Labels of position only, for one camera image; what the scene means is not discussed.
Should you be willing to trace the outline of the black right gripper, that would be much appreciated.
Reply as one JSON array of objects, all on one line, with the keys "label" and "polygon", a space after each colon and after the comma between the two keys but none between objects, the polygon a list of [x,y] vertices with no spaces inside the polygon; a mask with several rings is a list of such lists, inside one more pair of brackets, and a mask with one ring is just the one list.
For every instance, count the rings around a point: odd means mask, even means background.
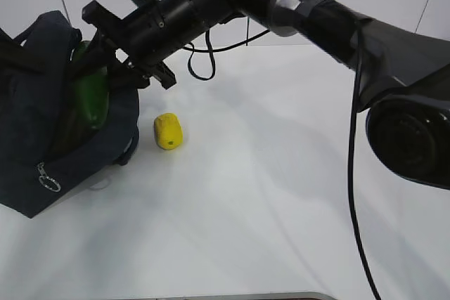
[{"label": "black right gripper", "polygon": [[165,47],[155,43],[165,28],[160,1],[138,7],[121,19],[97,1],[82,9],[82,19],[97,31],[85,47],[74,49],[66,69],[66,79],[75,81],[90,75],[104,64],[107,55],[107,83],[110,91],[146,89],[150,78],[164,89],[176,84],[175,74],[165,65]]}]

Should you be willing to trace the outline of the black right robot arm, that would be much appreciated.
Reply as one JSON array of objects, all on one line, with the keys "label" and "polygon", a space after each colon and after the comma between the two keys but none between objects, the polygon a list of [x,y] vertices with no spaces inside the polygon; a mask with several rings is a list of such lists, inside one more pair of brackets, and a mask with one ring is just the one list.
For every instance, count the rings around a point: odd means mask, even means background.
[{"label": "black right robot arm", "polygon": [[366,112],[375,156],[394,174],[449,188],[449,42],[403,30],[336,0],[132,0],[119,18],[97,1],[82,9],[96,28],[70,67],[79,79],[111,67],[117,85],[176,82],[164,61],[201,34],[249,17],[270,32],[301,34],[355,73],[355,108]]}]

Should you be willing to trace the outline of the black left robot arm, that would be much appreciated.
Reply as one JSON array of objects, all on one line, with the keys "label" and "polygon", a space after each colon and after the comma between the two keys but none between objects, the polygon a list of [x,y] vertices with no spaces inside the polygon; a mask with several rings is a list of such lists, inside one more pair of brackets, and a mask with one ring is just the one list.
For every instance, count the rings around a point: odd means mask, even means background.
[{"label": "black left robot arm", "polygon": [[72,27],[40,22],[12,37],[1,30],[1,69],[63,77],[69,63]]}]

